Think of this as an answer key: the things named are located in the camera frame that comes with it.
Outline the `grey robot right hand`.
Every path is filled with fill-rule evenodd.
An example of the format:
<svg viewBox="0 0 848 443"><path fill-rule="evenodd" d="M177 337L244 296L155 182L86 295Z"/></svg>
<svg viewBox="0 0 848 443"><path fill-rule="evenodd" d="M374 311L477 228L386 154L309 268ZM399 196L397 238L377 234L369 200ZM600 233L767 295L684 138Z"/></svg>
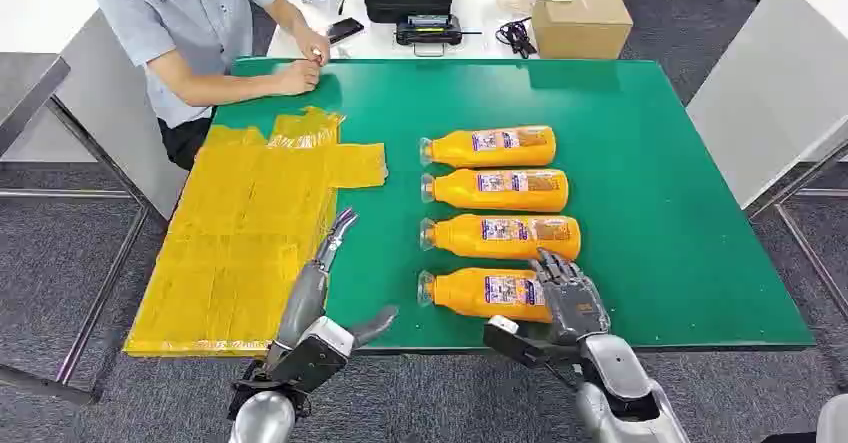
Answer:
<svg viewBox="0 0 848 443"><path fill-rule="evenodd" d="M548 340L559 346L576 346L581 340L610 329L610 318L600 294L572 260L539 247L529 261L540 283L551 315Z"/></svg>

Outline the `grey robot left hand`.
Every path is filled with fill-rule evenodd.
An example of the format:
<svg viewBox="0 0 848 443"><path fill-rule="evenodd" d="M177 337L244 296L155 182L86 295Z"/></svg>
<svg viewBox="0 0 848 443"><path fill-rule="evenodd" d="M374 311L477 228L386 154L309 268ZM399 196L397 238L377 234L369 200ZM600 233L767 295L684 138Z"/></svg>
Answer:
<svg viewBox="0 0 848 443"><path fill-rule="evenodd" d="M300 270L265 357L266 372L274 371L284 356L308 336L319 337L333 350L348 357L352 351L387 331L396 319L398 308L394 305L383 307L373 318L352 328L342 327L325 315L331 267L345 233L357 218L358 214L352 208L339 213L315 256Z"/></svg>

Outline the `person's left hand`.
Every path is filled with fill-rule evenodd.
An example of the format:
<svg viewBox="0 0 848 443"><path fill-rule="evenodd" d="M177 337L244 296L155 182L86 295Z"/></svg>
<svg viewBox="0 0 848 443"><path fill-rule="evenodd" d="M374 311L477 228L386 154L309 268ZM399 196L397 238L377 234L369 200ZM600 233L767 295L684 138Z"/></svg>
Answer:
<svg viewBox="0 0 848 443"><path fill-rule="evenodd" d="M325 66L330 60L329 40L308 25L300 25L292 30L293 37L305 58Z"/></svg>

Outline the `person's right hand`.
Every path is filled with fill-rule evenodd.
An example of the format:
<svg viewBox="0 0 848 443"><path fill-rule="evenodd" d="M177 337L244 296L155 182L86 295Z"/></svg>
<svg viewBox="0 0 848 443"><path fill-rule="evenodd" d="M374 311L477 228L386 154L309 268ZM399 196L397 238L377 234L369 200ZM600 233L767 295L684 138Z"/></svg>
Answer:
<svg viewBox="0 0 848 443"><path fill-rule="evenodd" d="M295 60L278 64L273 73L272 94L295 96L313 91L321 77L321 65L311 60Z"/></svg>

